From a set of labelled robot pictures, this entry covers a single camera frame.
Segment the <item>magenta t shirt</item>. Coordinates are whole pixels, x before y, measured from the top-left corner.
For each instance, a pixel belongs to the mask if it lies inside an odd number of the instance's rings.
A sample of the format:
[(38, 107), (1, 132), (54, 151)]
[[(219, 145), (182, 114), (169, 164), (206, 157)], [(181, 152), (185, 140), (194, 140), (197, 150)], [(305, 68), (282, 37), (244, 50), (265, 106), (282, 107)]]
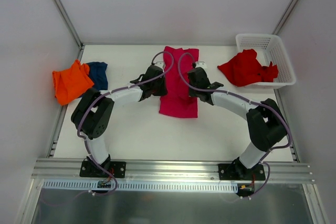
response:
[(188, 81), (187, 72), (192, 69), (192, 63), (199, 60), (199, 50), (166, 46), (164, 52), (165, 69), (168, 69), (172, 62), (174, 64), (165, 75), (167, 95), (160, 97), (159, 113), (175, 118), (196, 119), (197, 98), (189, 96), (189, 87), (183, 82), (180, 74)]

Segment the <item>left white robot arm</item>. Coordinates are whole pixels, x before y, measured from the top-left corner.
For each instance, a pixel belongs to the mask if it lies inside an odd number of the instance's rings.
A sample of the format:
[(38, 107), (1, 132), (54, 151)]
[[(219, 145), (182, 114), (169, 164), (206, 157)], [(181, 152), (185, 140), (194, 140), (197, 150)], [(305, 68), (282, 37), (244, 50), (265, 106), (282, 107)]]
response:
[(83, 140), (87, 151), (87, 157), (81, 164), (81, 177), (125, 176), (126, 163), (111, 160), (104, 140), (112, 110), (151, 96), (167, 95), (163, 68), (163, 62), (151, 64), (144, 74), (125, 87), (105, 93), (90, 88), (83, 94), (71, 115), (77, 136)]

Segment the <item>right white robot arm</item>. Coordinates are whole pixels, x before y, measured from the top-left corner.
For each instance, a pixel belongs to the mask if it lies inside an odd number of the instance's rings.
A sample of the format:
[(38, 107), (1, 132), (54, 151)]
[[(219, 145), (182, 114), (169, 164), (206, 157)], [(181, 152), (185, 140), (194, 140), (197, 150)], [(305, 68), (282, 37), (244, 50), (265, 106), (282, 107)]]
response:
[(289, 127), (273, 99), (255, 102), (224, 89), (219, 82), (210, 83), (206, 71), (195, 67), (187, 73), (189, 95), (212, 106), (224, 108), (247, 122), (250, 143), (226, 170), (240, 179), (248, 179), (254, 168), (285, 136)]

